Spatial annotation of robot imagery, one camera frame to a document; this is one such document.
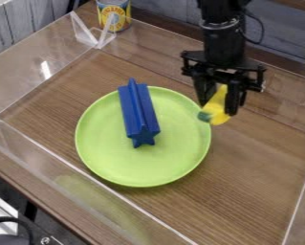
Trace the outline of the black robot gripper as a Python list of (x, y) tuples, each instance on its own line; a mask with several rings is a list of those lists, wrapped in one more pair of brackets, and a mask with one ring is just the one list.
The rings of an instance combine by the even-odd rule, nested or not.
[[(247, 57), (231, 65), (213, 64), (203, 51), (183, 51), (181, 56), (185, 62), (182, 74), (194, 80), (199, 104), (210, 102), (218, 91), (217, 83), (229, 84), (226, 113), (235, 116), (246, 102), (246, 90), (262, 92), (265, 89), (266, 67)], [(239, 80), (230, 81), (233, 78), (239, 78), (243, 85)]]

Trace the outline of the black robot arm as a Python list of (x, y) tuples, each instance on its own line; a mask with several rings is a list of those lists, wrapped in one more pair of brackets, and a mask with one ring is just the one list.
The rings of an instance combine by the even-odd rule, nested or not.
[(219, 92), (226, 92), (226, 114), (234, 116), (245, 105), (247, 92), (262, 92), (266, 67), (246, 57), (246, 42), (261, 44), (265, 26), (247, 10), (253, 0), (198, 0), (202, 18), (203, 50), (183, 51), (182, 74), (191, 77), (206, 105)]

